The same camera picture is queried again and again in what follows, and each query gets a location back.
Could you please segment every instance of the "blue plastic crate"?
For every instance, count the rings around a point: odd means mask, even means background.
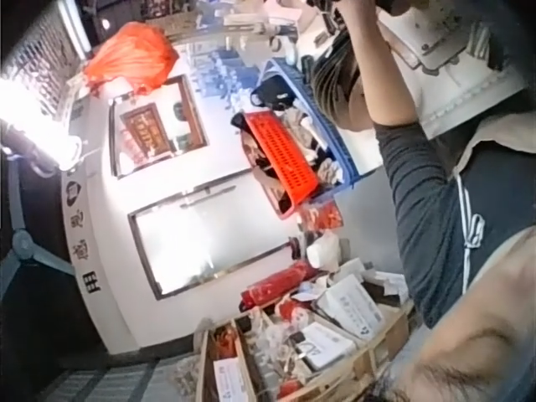
[[[305,106],[307,114],[312,118],[313,125],[320,131],[319,134],[326,140],[329,150],[343,168],[343,184],[339,184],[337,187],[311,199],[312,204],[324,204],[333,199],[333,196],[336,193],[352,187],[363,176],[359,174],[338,129],[318,109],[312,94],[311,86],[303,83],[302,73],[288,65],[285,62],[285,59],[274,58],[269,60],[266,64],[265,70],[260,75],[260,82],[274,75],[283,77],[286,83],[291,87],[296,97]]]

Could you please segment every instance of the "person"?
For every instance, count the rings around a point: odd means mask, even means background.
[[[509,360],[536,335],[536,115],[483,121],[447,172],[379,32],[374,0],[336,4],[392,190],[410,296],[432,329],[403,375],[373,384],[364,400],[497,400]],[[505,400],[527,396],[515,389]]]

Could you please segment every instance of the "plastic bag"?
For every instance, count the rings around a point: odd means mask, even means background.
[[[108,39],[84,68],[91,93],[123,77],[137,95],[147,95],[168,78],[178,54],[160,28],[127,23]]]

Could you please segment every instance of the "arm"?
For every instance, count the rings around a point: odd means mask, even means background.
[[[350,33],[372,120],[383,126],[418,121],[411,93],[379,32],[375,1],[341,0],[337,5]]]

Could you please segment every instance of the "red basket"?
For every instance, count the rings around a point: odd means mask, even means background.
[[[245,119],[291,200],[291,207],[284,214],[278,213],[286,219],[317,189],[318,177],[271,111],[245,113]]]

